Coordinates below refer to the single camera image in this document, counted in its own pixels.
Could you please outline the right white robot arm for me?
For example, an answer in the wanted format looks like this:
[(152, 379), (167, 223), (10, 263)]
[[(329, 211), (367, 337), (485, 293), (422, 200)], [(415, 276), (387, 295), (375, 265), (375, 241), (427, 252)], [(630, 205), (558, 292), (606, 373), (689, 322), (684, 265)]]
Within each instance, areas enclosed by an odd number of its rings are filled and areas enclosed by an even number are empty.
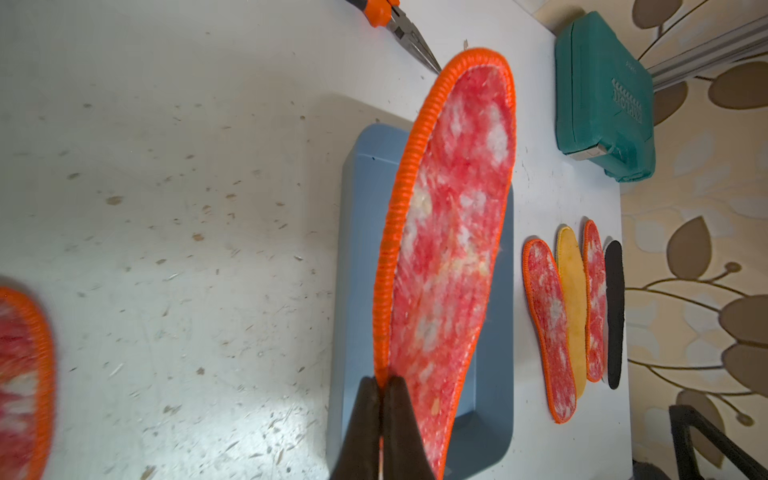
[(731, 440), (706, 396), (683, 392), (651, 407), (633, 434), (634, 479), (765, 479), (767, 466)]

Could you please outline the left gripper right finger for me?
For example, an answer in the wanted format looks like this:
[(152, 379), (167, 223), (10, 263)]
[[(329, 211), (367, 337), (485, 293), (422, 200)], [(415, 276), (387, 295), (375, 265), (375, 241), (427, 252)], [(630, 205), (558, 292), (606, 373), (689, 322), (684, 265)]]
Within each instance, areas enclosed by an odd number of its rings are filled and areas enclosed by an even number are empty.
[(384, 479), (432, 480), (406, 381), (393, 376), (385, 388), (382, 404)]

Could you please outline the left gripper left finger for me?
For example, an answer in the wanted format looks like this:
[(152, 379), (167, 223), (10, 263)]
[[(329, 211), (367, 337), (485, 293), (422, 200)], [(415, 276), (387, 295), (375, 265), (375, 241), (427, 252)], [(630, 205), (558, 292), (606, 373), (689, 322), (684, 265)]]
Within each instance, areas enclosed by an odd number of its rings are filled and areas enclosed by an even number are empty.
[(381, 396), (374, 378), (361, 379), (331, 480), (379, 478)]

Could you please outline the blue storage box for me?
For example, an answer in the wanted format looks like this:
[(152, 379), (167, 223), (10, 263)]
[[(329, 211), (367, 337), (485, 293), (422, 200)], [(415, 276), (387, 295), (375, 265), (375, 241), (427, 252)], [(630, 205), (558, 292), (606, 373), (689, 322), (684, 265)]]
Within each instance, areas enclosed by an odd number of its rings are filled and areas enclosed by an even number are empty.
[[(338, 459), (362, 377), (373, 373), (372, 296), (385, 215), (408, 133), (371, 124), (342, 171), (326, 454)], [(466, 374), (445, 476), (469, 479), (500, 462), (514, 426), (514, 210), (506, 209), (486, 320)]]

